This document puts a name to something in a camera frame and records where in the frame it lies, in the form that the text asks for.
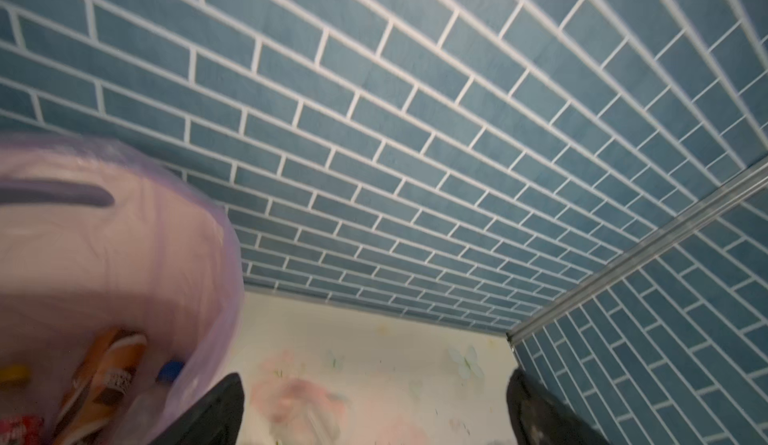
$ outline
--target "blue tile wall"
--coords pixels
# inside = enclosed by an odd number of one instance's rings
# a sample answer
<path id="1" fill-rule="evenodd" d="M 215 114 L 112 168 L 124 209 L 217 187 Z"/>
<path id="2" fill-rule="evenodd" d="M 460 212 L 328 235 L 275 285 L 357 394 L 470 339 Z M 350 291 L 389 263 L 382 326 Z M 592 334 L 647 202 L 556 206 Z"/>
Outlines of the blue tile wall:
<path id="1" fill-rule="evenodd" d="M 768 443 L 766 197 L 526 338 L 523 368 L 612 443 Z"/>
<path id="2" fill-rule="evenodd" d="M 99 134 L 157 159 L 225 207 L 255 290 L 502 333 L 768 153 L 765 8 L 0 0 L 0 132 Z M 735 231 L 754 216 L 658 260 L 672 270 L 658 301 L 618 288 L 617 333 L 648 351 L 634 321 L 656 323 L 657 308 L 688 320 L 678 302 L 699 295 L 755 320 L 715 287 L 768 275 L 762 232 Z M 722 268 L 707 281 L 686 259 Z M 613 298 L 590 306 L 590 341 L 610 333 L 618 312 L 598 309 Z M 543 350 L 558 349 L 552 330 Z M 562 377 L 544 361 L 543 377 Z M 563 397 L 584 377 L 558 381 Z M 575 406 L 602 426 L 612 411 L 595 400 Z"/>

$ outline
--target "bin liner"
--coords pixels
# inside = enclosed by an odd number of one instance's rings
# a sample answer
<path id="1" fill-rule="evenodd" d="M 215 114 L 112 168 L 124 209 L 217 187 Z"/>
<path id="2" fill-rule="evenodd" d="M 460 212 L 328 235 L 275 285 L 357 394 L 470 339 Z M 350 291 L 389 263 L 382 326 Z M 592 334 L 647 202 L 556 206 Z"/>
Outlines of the bin liner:
<path id="1" fill-rule="evenodd" d="M 0 134 L 0 358 L 144 331 L 187 362 L 148 442 L 213 385 L 243 295 L 224 209 L 173 173 L 113 140 Z"/>

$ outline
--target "metal strip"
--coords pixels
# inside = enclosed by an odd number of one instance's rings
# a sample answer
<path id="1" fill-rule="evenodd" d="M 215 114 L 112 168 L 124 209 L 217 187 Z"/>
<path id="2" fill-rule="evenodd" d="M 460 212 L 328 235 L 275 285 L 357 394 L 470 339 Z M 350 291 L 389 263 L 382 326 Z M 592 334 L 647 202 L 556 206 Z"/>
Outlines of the metal strip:
<path id="1" fill-rule="evenodd" d="M 534 315 L 529 321 L 507 332 L 511 346 L 528 338 L 535 331 L 562 316 L 572 307 L 586 301 L 616 283 L 652 258 L 664 253 L 673 245 L 686 239 L 725 211 L 735 207 L 758 190 L 768 186 L 768 157 L 727 181 L 712 194 L 678 215 L 663 228 L 643 239 L 624 255 L 611 261 L 596 275 L 588 278 L 573 290 L 559 297 L 551 305 Z"/>

